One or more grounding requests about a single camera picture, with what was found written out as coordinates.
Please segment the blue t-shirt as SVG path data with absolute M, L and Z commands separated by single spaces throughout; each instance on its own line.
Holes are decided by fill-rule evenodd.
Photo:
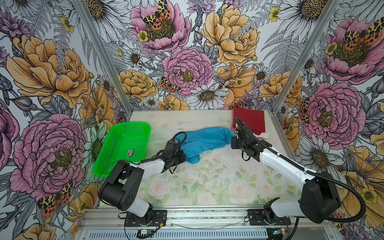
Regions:
M 200 154 L 220 149 L 231 144 L 235 133 L 228 128 L 213 127 L 187 132 L 187 139 L 182 143 L 181 150 L 186 155 L 186 162 L 196 164 Z

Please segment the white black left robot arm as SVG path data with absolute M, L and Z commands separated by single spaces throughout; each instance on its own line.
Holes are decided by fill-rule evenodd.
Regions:
M 169 140 L 164 150 L 151 159 L 132 163 L 120 160 L 104 180 L 98 197 L 106 204 L 125 211 L 133 216 L 140 225 L 148 225 L 153 218 L 153 206 L 138 196 L 140 184 L 144 178 L 171 171 L 186 161 L 181 150 L 183 141 Z

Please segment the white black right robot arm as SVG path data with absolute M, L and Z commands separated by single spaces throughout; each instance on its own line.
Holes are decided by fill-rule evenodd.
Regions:
M 301 196 L 291 200 L 278 197 L 264 205 L 265 220 L 268 223 L 277 218 L 307 218 L 320 224 L 341 206 L 340 197 L 333 178 L 326 172 L 310 175 L 309 169 L 281 154 L 266 141 L 256 139 L 249 127 L 235 129 L 232 149 L 239 149 L 248 159 L 271 167 L 301 192 Z

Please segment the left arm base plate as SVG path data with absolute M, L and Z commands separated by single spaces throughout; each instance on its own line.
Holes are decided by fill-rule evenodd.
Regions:
M 167 210 L 151 210 L 144 217 L 127 213 L 124 217 L 125 227 L 158 227 L 161 223 L 166 225 Z

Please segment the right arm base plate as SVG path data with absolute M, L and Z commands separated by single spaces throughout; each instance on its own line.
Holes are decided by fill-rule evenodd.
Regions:
M 290 218 L 279 218 L 266 209 L 248 209 L 248 222 L 251 226 L 289 226 Z

